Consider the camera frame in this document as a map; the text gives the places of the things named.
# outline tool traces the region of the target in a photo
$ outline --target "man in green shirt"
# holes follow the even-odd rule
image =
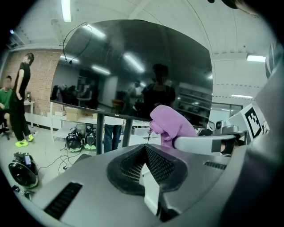
[[[10,132],[12,132],[9,114],[9,103],[12,94],[11,82],[12,78],[7,76],[4,79],[4,87],[0,89],[0,122],[5,119]]]

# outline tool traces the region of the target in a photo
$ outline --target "man in black clothes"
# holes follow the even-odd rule
[[[23,62],[20,64],[10,99],[10,120],[12,129],[18,140],[18,142],[16,142],[17,147],[28,145],[23,133],[28,137],[28,141],[34,140],[34,137],[28,129],[24,111],[25,90],[31,77],[30,65],[33,61],[34,55],[32,53],[28,53],[24,56]]]

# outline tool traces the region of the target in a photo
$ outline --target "vent slot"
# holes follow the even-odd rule
[[[44,211],[55,219],[60,219],[60,217],[67,210],[68,206],[80,191],[81,187],[81,184],[69,183],[44,209]]]
[[[204,165],[207,165],[209,167],[212,167],[212,168],[218,168],[218,169],[222,169],[222,170],[225,170],[227,165],[225,164],[220,164],[220,163],[216,163],[216,162],[212,162],[212,161],[207,161],[204,163]]]

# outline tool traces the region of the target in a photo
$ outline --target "black pants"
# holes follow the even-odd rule
[[[18,100],[14,94],[11,95],[10,99],[10,121],[12,130],[18,141],[24,139],[23,134],[25,136],[31,134],[25,118],[24,101]]]
[[[116,150],[119,144],[121,125],[106,125],[105,137],[103,138],[103,152]]]

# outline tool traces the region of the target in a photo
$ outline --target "brick wall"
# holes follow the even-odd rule
[[[31,65],[31,79],[26,92],[31,92],[31,98],[35,101],[34,114],[47,116],[50,111],[51,85],[56,70],[57,62],[61,56],[60,50],[27,50],[11,52],[3,70],[2,79],[10,75],[14,86],[20,63],[26,53],[32,52],[35,60]],[[54,104],[54,110],[59,110],[60,105]]]

